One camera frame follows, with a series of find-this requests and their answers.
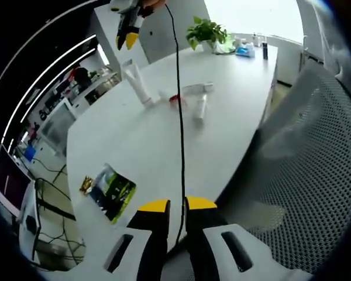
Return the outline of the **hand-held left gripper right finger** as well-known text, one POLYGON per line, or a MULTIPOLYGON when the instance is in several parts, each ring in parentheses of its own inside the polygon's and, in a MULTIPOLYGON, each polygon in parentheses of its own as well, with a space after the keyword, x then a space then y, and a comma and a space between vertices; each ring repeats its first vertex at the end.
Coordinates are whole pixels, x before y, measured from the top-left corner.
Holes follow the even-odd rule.
POLYGON ((216 204, 185 199, 187 249, 196 280, 288 280, 289 269, 270 248, 237 224, 228 224, 216 204))

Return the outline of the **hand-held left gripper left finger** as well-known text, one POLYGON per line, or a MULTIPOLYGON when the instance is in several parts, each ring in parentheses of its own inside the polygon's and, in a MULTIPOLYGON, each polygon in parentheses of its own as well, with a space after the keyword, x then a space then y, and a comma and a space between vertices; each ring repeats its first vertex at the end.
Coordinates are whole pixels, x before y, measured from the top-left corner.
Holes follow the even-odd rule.
POLYGON ((160 280, 167 253, 170 200, 140 206, 127 225, 94 228, 82 280, 160 280))

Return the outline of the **person's right hand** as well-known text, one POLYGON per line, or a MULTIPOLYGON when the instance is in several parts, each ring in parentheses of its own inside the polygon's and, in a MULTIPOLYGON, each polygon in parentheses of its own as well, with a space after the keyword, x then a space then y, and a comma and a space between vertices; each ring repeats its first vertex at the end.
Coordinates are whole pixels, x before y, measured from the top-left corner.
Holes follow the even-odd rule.
POLYGON ((149 16, 166 2, 166 0, 141 0, 140 6, 144 9, 144 16, 149 16))

